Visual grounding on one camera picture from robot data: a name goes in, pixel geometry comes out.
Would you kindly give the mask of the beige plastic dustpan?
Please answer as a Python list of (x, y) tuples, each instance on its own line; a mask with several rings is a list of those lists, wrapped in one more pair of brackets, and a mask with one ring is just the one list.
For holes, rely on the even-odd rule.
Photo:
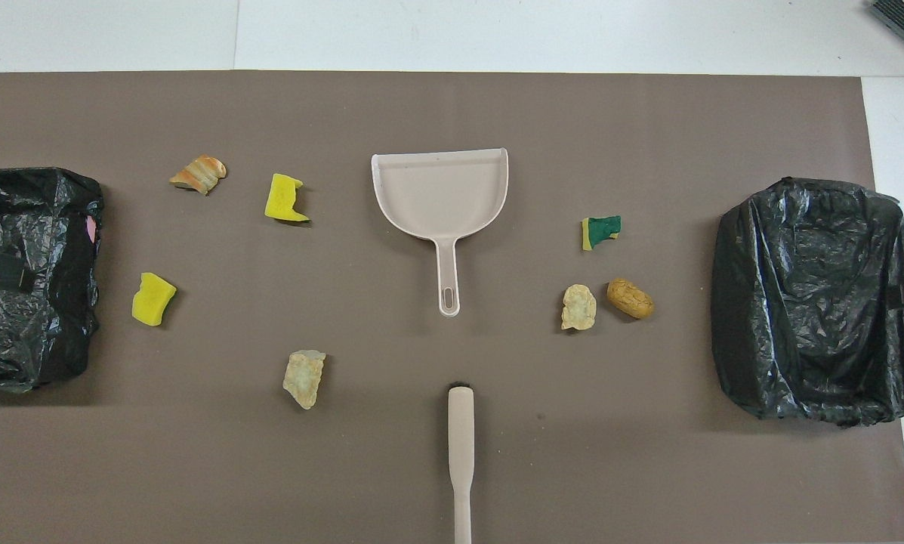
[(491, 148), (375, 154), (370, 173), (384, 217), (397, 230), (434, 245), (439, 312), (458, 316), (456, 243), (501, 213), (509, 190), (509, 152)]

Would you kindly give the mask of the notched yellow sponge piece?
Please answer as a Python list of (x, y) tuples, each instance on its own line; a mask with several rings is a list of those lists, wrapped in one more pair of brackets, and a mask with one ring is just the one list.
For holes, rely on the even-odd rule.
[(280, 221), (310, 221), (310, 218), (295, 210), (297, 192), (304, 183), (292, 176), (273, 173), (267, 202), (266, 217)]

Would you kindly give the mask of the pale beige foam chunk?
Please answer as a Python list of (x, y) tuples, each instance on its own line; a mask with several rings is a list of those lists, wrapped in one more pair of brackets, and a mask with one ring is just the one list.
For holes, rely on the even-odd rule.
[(317, 349), (299, 349), (289, 355), (282, 388), (303, 410), (316, 403), (327, 354)]
[(582, 283), (573, 283), (563, 293), (563, 307), (560, 314), (560, 329), (577, 331), (594, 326), (597, 301), (594, 294)]

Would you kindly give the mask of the orange striped bread piece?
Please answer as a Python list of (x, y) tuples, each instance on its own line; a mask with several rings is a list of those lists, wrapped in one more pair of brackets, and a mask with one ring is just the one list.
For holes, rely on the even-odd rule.
[(195, 190), (199, 195), (207, 196), (226, 176), (227, 167), (220, 159), (203, 154), (176, 172), (168, 182), (175, 188)]

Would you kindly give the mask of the beige hand brush black bristles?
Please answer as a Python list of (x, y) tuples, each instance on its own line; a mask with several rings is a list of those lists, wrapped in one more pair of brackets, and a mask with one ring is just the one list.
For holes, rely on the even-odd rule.
[(475, 469), (474, 390), (453, 382), (448, 391), (448, 464), (454, 493), (455, 544), (472, 544), (471, 486)]

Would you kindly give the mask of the brown potato-shaped lump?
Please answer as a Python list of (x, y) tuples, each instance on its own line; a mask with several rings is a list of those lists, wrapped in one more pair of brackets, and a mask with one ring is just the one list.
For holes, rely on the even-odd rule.
[(625, 278), (616, 278), (608, 283), (606, 298), (611, 305), (635, 320), (654, 314), (655, 303), (652, 297)]

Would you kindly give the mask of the black bag-lined bin pink spot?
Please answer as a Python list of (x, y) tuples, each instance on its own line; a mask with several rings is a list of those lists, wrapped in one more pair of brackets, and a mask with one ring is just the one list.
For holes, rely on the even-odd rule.
[(31, 292), (0, 290), (0, 391), (74, 379), (88, 365), (104, 198), (64, 168), (0, 168), (0, 252), (26, 261)]

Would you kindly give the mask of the brown table mat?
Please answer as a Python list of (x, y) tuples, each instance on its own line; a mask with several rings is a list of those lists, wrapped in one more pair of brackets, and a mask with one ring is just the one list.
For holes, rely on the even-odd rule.
[[(491, 148), (508, 196), (444, 317), (370, 158)], [(209, 195), (169, 185), (203, 154)], [(855, 77), (0, 73), (0, 168), (44, 165), (103, 187), (100, 329), (85, 374), (0, 394), (0, 544), (451, 544), (452, 382), (475, 542), (904, 540), (900, 424), (756, 420), (711, 357), (722, 214), (787, 176), (872, 186)], [(265, 216), (273, 173), (310, 221)], [(144, 272), (177, 289), (159, 326)], [(573, 283), (588, 330), (561, 330)], [(299, 349), (327, 354), (310, 410)]]

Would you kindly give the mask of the green and yellow sponge piece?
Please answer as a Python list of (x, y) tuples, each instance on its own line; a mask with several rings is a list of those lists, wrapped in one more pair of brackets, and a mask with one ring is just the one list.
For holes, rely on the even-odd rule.
[(597, 244), (607, 239), (617, 239), (622, 231), (620, 215), (604, 218), (587, 217), (582, 220), (582, 250), (593, 251)]

